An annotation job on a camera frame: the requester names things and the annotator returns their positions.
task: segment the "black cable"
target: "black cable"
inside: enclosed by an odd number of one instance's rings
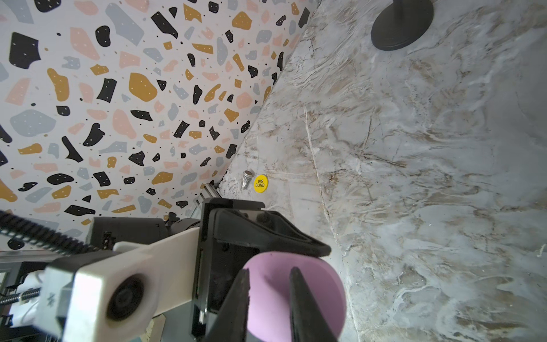
[[[22,293],[16,293],[16,294],[5,296],[4,298],[0,299],[0,306],[17,303],[19,301],[22,302],[27,299],[38,297],[39,295],[40,295],[39,288],[31,288],[30,290],[24,291]]]
[[[63,255],[99,251],[99,248],[95,246],[2,210],[0,210],[0,234]]]

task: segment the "white marble surface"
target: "white marble surface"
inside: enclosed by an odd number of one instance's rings
[[[436,1],[383,52],[388,4],[323,1],[219,192],[332,246],[341,341],[545,341],[547,1]]]

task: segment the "terrazzo wallpaper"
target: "terrazzo wallpaper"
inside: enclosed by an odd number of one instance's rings
[[[316,8],[0,1],[0,208],[81,239],[93,216],[184,215],[225,174]]]

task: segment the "black base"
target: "black base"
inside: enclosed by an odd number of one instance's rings
[[[373,45],[384,51],[401,49],[418,40],[432,21],[430,0],[394,0],[374,21]]]

